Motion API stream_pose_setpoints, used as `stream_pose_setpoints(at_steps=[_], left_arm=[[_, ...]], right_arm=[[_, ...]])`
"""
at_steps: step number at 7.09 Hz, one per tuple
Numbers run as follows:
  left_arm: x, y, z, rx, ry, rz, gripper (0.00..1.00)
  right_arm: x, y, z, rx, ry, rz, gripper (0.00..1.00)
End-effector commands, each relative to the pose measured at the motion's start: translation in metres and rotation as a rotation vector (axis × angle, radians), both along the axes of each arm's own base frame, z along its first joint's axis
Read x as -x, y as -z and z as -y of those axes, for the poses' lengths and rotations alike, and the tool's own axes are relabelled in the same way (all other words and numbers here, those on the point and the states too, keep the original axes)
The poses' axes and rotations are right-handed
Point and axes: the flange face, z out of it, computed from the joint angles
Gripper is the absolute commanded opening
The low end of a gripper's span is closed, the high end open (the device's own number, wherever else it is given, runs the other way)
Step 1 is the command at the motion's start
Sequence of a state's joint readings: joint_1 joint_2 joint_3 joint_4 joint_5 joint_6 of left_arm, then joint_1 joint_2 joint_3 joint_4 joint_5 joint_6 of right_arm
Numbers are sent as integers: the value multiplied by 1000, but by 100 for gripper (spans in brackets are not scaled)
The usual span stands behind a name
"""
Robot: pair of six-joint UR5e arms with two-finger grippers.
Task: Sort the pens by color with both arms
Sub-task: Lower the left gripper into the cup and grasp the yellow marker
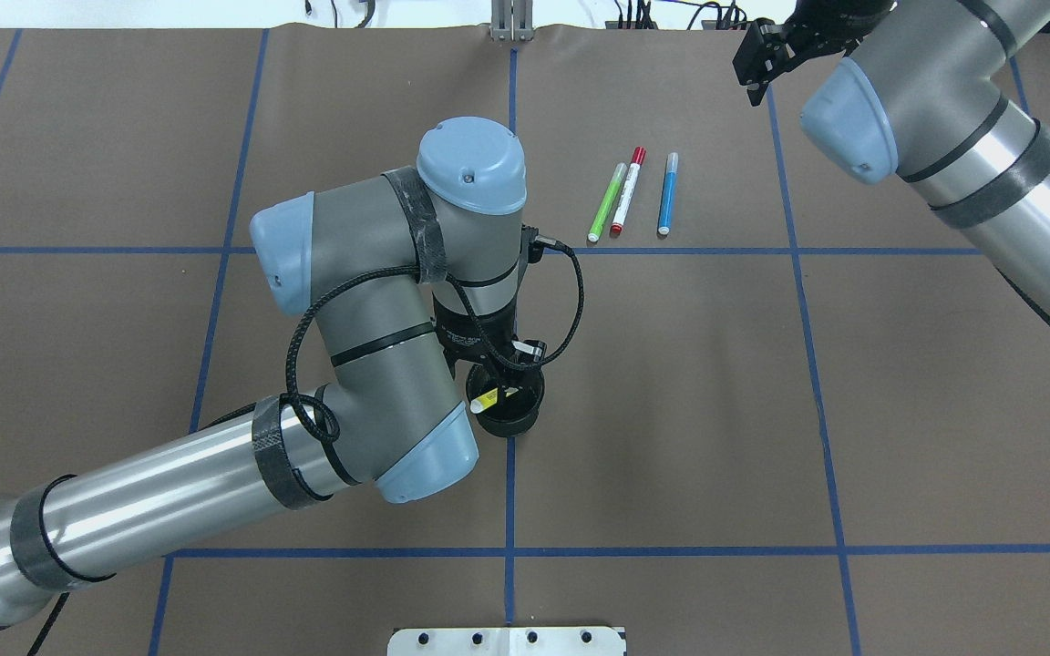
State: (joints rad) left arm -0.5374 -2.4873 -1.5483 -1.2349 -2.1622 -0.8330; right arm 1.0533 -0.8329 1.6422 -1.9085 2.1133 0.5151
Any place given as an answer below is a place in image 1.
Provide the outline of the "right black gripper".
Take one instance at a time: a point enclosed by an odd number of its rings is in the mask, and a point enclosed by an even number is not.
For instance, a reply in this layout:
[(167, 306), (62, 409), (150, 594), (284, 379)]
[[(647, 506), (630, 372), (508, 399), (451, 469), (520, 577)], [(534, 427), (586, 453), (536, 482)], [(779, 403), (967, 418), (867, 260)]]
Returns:
[(751, 21), (733, 57), (738, 83), (760, 88), (813, 58), (850, 54), (892, 8), (892, 1), (798, 1), (784, 24)]

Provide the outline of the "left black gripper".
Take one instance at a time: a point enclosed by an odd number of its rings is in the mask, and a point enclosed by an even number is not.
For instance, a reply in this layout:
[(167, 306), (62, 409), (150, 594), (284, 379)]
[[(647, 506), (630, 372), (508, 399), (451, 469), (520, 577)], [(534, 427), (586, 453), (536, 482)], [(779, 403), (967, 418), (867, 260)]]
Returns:
[(504, 360), (514, 363), (542, 362), (549, 346), (539, 340), (517, 340), (514, 321), (516, 304), (507, 304), (487, 315), (471, 319), (467, 312), (454, 312), (445, 304), (434, 306), (435, 333), (443, 350), (443, 357), (453, 379), (459, 361), (480, 363), (495, 361), (490, 348)]

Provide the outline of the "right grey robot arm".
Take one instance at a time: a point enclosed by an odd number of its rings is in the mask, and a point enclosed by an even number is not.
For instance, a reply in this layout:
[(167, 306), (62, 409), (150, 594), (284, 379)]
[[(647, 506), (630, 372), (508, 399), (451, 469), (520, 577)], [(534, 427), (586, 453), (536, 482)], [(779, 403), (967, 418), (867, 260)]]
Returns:
[(772, 80), (840, 55), (801, 109), (854, 179), (899, 176), (1050, 325), (1050, 128), (993, 83), (1050, 22), (1050, 1), (799, 1), (758, 18), (733, 69), (751, 105)]

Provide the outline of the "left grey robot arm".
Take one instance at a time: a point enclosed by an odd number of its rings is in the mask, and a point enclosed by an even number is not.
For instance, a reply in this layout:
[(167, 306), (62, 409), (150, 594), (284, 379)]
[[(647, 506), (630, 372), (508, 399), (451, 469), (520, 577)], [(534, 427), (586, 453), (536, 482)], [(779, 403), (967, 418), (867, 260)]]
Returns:
[(522, 218), (528, 165), (499, 121), (427, 129), (411, 165), (255, 213), (276, 306), (295, 319), (281, 389), (200, 431), (0, 496), (0, 631), (61, 595), (371, 483), (393, 504), (478, 462), (470, 403), (536, 419), (553, 350), (517, 332), (525, 271), (550, 251)]

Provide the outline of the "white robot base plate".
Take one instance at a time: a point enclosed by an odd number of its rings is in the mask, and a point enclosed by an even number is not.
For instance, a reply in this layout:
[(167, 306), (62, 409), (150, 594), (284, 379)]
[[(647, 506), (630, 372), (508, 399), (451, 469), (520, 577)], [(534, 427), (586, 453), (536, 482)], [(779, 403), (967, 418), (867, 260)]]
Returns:
[(628, 655), (625, 630), (609, 626), (407, 628), (387, 655)]

